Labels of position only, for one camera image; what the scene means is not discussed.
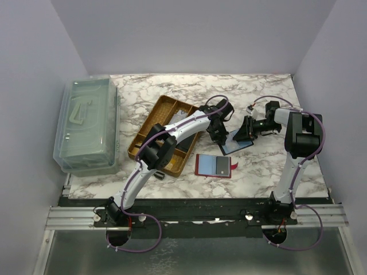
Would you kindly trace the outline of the red card holder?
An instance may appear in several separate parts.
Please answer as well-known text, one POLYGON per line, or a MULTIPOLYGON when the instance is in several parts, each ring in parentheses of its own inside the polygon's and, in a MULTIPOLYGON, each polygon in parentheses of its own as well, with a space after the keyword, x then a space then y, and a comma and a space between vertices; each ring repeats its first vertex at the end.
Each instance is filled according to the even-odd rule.
POLYGON ((212 178, 230 179, 232 177, 232 171, 238 167, 238 163, 233 164, 232 159, 230 157, 231 159, 230 176, 218 176, 215 174, 216 157, 217 156, 215 155, 197 154, 196 155, 195 175, 212 177, 212 178))

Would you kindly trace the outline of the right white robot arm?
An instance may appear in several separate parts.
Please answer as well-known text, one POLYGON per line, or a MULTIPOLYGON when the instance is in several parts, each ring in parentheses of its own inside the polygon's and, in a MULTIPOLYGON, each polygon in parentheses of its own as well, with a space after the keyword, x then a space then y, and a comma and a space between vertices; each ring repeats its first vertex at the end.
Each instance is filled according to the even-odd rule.
POLYGON ((264 132, 280 132, 286 128, 284 148, 286 163, 280 181, 271 193, 266 210, 270 213, 290 213, 294 208, 296 190, 310 160, 320 153, 325 143, 322 115, 281 108, 278 101, 265 106, 265 118, 245 116, 233 137, 237 142, 254 141, 264 132))

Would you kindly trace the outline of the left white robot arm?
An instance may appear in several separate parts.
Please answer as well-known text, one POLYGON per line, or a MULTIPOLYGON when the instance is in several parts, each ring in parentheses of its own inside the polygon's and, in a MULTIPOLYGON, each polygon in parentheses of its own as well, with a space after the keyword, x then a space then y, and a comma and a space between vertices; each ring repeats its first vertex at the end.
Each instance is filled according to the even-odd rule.
POLYGON ((231 119, 234 108, 226 96, 216 105, 202 105, 193 114, 174 124, 152 126, 135 155, 135 168, 122 189, 108 198, 105 210, 110 220, 118 222, 134 201, 148 179, 171 161, 175 148, 185 139, 206 131, 212 142, 224 145, 227 131, 224 122, 231 119))

